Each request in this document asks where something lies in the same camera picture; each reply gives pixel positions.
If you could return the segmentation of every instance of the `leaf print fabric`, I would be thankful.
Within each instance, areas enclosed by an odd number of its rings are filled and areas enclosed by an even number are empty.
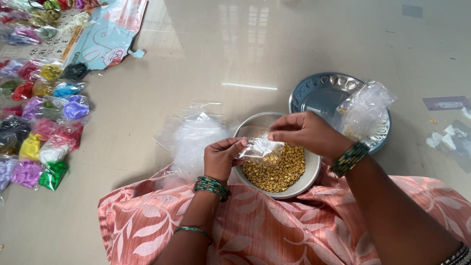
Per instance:
[[[165,175],[117,189],[98,203],[100,229],[113,265],[152,265],[180,224],[192,186],[162,187]],[[380,265],[355,198],[344,178],[322,164],[319,186],[276,201],[243,184],[220,205],[208,251],[209,264]],[[408,196],[458,240],[471,244],[471,203],[442,182],[391,176]]]

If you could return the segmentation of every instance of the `green bangle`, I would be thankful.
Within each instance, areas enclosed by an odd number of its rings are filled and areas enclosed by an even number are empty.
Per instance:
[[[231,195],[231,191],[228,186],[222,184],[218,180],[206,176],[198,177],[198,181],[195,183],[193,191],[197,192],[199,190],[207,190],[221,196],[221,202],[227,201],[228,197]]]
[[[206,237],[208,237],[208,239],[209,239],[208,246],[210,246],[212,244],[212,238],[205,231],[203,231],[201,229],[198,229],[196,227],[191,227],[191,226],[181,226],[181,227],[175,229],[175,231],[173,231],[173,234],[175,234],[176,232],[181,231],[181,230],[190,230],[190,231],[199,232],[199,233],[205,235]]]
[[[339,178],[343,177],[349,170],[354,168],[369,151],[370,148],[366,144],[355,142],[353,146],[330,167],[330,171],[334,172]]]

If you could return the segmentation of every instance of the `bowl of gold beads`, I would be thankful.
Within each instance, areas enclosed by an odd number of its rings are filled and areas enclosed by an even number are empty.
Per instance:
[[[283,115],[256,114],[244,121],[234,134],[249,141],[238,157],[245,163],[236,166],[235,172],[242,183],[274,199],[293,198],[305,192],[316,181],[321,166],[321,157],[301,146],[266,140],[267,128]]]

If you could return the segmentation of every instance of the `white tiled floor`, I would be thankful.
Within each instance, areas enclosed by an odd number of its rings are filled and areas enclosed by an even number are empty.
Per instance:
[[[403,16],[403,4],[423,18]],[[168,162],[151,139],[165,115],[194,100],[223,102],[226,120],[287,113],[293,87],[319,72],[378,80],[399,96],[375,155],[388,174],[438,178],[471,199],[470,176],[425,144],[432,130],[471,121],[422,103],[470,96],[470,9],[465,0],[150,0],[135,41],[146,55],[87,77],[95,111],[70,175],[56,192],[5,192],[0,264],[106,264],[98,200]]]

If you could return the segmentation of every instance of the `woman's left hand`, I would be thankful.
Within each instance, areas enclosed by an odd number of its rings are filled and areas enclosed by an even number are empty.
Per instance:
[[[226,138],[208,145],[204,149],[204,175],[227,183],[233,166],[244,162],[234,159],[248,144],[247,139]]]

